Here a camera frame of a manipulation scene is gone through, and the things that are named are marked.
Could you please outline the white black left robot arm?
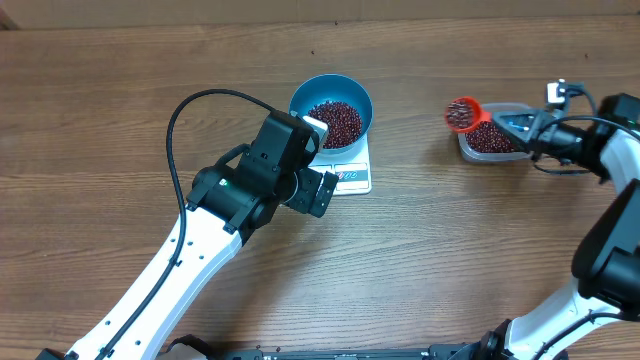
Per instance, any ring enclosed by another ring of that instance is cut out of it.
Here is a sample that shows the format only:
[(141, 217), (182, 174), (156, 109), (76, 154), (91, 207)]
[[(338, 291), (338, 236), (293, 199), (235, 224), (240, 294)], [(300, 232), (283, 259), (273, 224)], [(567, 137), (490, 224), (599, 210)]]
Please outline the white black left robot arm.
[(285, 205), (322, 217), (338, 183), (310, 164), (327, 136), (311, 117), (271, 112), (256, 139), (200, 170), (164, 244), (104, 319), (42, 359), (154, 359), (203, 287)]

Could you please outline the red scoop with blue handle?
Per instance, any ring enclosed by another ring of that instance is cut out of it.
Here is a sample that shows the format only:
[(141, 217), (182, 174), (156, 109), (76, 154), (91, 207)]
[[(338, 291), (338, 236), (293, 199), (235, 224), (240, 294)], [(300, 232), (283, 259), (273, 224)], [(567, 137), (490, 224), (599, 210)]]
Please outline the red scoop with blue handle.
[(444, 115), (446, 125), (458, 134), (475, 131), (485, 123), (491, 122), (491, 113), (486, 111), (473, 97), (460, 97), (452, 101)]

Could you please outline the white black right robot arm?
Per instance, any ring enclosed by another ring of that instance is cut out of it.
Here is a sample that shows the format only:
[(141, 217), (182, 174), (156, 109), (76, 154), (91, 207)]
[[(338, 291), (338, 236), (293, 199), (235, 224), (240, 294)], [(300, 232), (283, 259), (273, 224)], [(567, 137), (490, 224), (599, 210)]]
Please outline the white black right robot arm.
[(457, 359), (563, 359), (572, 344), (615, 322), (639, 319), (639, 100), (604, 98), (590, 127), (567, 102), (486, 112), (520, 151), (575, 164), (614, 185), (616, 197), (578, 246), (571, 280), (531, 312), (504, 321)]

